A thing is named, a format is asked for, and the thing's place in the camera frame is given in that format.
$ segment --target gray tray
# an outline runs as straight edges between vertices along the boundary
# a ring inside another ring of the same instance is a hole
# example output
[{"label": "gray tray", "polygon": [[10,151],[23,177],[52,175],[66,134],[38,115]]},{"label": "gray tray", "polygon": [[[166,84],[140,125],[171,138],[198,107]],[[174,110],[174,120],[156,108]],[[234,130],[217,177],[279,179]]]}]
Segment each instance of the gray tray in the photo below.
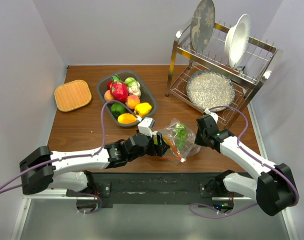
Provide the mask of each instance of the gray tray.
[{"label": "gray tray", "polygon": [[[101,79],[97,85],[96,85],[96,90],[98,95],[100,96],[101,100],[103,103],[105,103],[104,100],[104,94],[107,90],[107,84],[108,82],[111,81],[111,77],[114,75],[118,75],[120,77],[120,79],[122,81],[125,81],[126,78],[135,78],[136,81],[138,81],[140,83],[140,90],[141,90],[141,97],[140,97],[140,101],[141,103],[149,103],[152,106],[152,111],[146,116],[146,117],[150,117],[151,115],[153,115],[156,112],[157,109],[157,103],[156,103],[156,99],[154,98],[153,94],[149,91],[149,89],[147,88],[147,86],[145,85],[145,83],[141,80],[141,78],[133,71],[130,70],[123,70],[123,71],[119,71],[119,72],[115,72],[113,74],[110,74],[108,76],[106,76],[105,78]],[[115,118],[111,112],[111,104],[109,104],[107,106],[107,111],[110,114],[111,118],[113,119],[113,121],[122,127],[125,128],[130,128],[132,126],[135,126],[139,123],[139,121],[136,121],[134,123],[131,124],[121,124],[117,121],[117,118]]]}]

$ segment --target metal dish rack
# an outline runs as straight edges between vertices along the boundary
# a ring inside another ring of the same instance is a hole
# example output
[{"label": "metal dish rack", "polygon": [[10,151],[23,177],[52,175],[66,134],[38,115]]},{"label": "metal dish rack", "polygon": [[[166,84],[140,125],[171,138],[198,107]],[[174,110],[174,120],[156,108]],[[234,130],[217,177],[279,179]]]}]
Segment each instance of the metal dish rack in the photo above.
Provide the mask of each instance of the metal dish rack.
[{"label": "metal dish rack", "polygon": [[[188,98],[186,84],[195,72],[210,69],[232,80],[235,88],[235,98],[231,106],[243,111],[269,78],[282,55],[282,50],[274,47],[274,44],[268,44],[267,40],[264,42],[256,39],[255,36],[250,37],[240,64],[241,67],[232,70],[229,66],[228,57],[224,53],[225,38],[231,26],[226,27],[225,23],[215,23],[208,45],[203,51],[196,52],[191,47],[190,41],[191,21],[192,19],[175,35],[165,95],[168,97],[171,93],[202,113],[203,110],[195,106]],[[179,77],[172,82],[177,54],[188,58],[189,64]],[[227,128],[231,127],[239,116],[239,113],[232,109],[217,113],[219,115],[218,121]]]}]

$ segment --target yellow bell pepper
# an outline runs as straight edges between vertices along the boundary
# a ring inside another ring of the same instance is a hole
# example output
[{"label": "yellow bell pepper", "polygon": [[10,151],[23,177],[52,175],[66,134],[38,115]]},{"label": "yellow bell pepper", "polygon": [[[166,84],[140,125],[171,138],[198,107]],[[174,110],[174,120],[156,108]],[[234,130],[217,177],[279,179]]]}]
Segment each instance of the yellow bell pepper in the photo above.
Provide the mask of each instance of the yellow bell pepper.
[{"label": "yellow bell pepper", "polygon": [[143,102],[135,106],[134,113],[143,118],[149,114],[151,110],[152,106],[148,102]]},{"label": "yellow bell pepper", "polygon": [[132,124],[132,123],[136,122],[136,117],[130,113],[123,113],[118,116],[117,121],[120,124]]}]

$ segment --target toy fruit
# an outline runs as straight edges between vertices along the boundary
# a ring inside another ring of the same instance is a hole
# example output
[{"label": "toy fruit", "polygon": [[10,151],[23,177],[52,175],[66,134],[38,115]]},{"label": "toy fruit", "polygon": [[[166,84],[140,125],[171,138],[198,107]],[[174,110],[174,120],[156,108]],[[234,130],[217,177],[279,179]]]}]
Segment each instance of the toy fruit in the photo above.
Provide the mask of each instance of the toy fruit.
[{"label": "toy fruit", "polygon": [[107,90],[104,94],[104,99],[105,101],[110,101],[110,100],[114,100],[114,97],[112,96],[111,92],[109,90]]},{"label": "toy fruit", "polygon": [[112,76],[113,83],[111,84],[111,94],[115,100],[125,102],[128,96],[128,89],[118,76]]},{"label": "toy fruit", "polygon": [[122,115],[126,112],[126,109],[122,104],[115,102],[111,106],[111,112],[114,117],[118,118],[119,115]]},{"label": "toy fruit", "polygon": [[107,90],[111,89],[112,83],[113,83],[113,81],[110,81],[110,82],[107,84]]},{"label": "toy fruit", "polygon": [[128,77],[125,80],[125,84],[128,87],[128,92],[132,95],[136,95],[138,97],[141,96],[140,84],[133,77]]},{"label": "toy fruit", "polygon": [[132,123],[136,122],[136,117],[130,113],[124,113],[124,114],[118,116],[117,121],[120,124],[132,124]]},{"label": "toy fruit", "polygon": [[129,109],[134,109],[140,103],[140,98],[136,95],[129,95],[126,99],[125,105]]},{"label": "toy fruit", "polygon": [[135,106],[134,113],[142,118],[149,114],[151,110],[152,106],[148,102],[143,102]]}]

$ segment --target wooden tabletop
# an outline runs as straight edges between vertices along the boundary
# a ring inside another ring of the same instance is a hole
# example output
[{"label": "wooden tabletop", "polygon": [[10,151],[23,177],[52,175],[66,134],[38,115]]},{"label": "wooden tabletop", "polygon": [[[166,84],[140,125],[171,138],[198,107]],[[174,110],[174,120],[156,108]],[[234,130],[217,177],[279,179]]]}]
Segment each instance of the wooden tabletop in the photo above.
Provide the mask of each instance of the wooden tabletop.
[{"label": "wooden tabletop", "polygon": [[[173,79],[183,71],[185,66],[176,66]],[[153,118],[156,121],[154,130],[168,125],[173,118],[179,119],[195,133],[196,119],[201,113],[182,102],[175,96],[165,96],[165,88],[169,66],[166,65],[118,65],[118,66],[69,66],[65,82],[82,79],[86,81],[92,93],[91,102],[82,108],[71,112],[57,110],[49,138],[49,147],[52,151],[80,151],[97,148],[102,143],[102,129],[100,112],[103,106],[96,92],[96,84],[103,77],[121,70],[135,71],[147,85],[157,100],[158,108]],[[249,118],[247,108],[244,110]],[[117,126],[105,111],[104,123],[106,129],[106,143],[119,139],[127,139],[136,133],[137,127],[123,128]],[[255,152],[259,153],[253,127],[249,121],[249,128],[242,138],[242,142]],[[239,117],[229,129],[235,135],[244,128],[244,119]],[[223,172],[227,169],[242,171],[234,161],[216,151],[202,147],[201,151],[187,159],[186,163],[172,162],[158,157],[144,156],[127,163],[124,167],[94,170],[93,172]]]}]

